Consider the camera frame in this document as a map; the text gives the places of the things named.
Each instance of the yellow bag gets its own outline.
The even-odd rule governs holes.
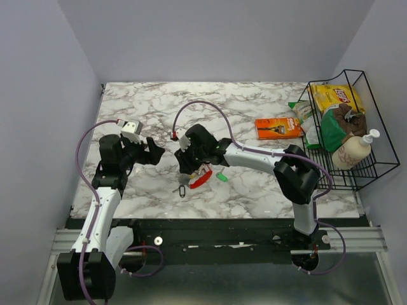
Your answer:
[[[362,105],[356,90],[352,87],[355,100],[352,97],[352,92],[348,85],[311,85],[312,94],[314,95],[315,103],[320,110],[324,113],[328,107],[335,104],[345,103],[352,107],[354,111],[364,114],[365,110]]]

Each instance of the white pump nozzle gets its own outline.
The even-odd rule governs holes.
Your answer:
[[[364,135],[360,139],[360,143],[363,146],[368,146],[373,142],[373,138],[378,138],[380,136],[380,132],[376,129],[371,129],[368,135]]]

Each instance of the orange box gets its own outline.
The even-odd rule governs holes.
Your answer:
[[[297,118],[257,119],[255,124],[259,140],[292,139],[302,136],[300,121]]]

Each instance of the gray floor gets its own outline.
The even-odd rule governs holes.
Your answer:
[[[321,258],[318,269],[338,260]],[[348,254],[343,266],[326,276],[307,276],[293,266],[273,264],[229,266],[167,266],[151,278],[118,274],[110,305],[288,305],[391,304],[375,254]],[[54,305],[67,302],[59,282]]]

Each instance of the white wall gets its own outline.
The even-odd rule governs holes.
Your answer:
[[[0,304],[35,304],[100,82],[56,0],[0,11]]]
[[[59,0],[103,81],[330,76],[373,0]]]
[[[336,72],[366,71],[401,166],[360,192],[374,224],[382,226],[399,290],[407,304],[407,2],[376,0]]]

